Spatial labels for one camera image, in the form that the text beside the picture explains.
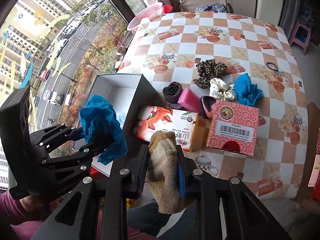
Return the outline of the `left hand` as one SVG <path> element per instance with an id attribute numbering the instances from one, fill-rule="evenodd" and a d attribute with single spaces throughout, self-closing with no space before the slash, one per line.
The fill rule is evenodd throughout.
<path id="1" fill-rule="evenodd" d="M 35 210 L 38 210 L 44 206 L 48 206 L 50 212 L 53 212 L 60 204 L 60 200 L 56 199 L 50 203 L 44 204 L 39 200 L 39 198 L 36 198 L 34 196 L 27 196 L 25 198 L 20 199 L 20 204 L 28 212 L 34 212 Z"/>

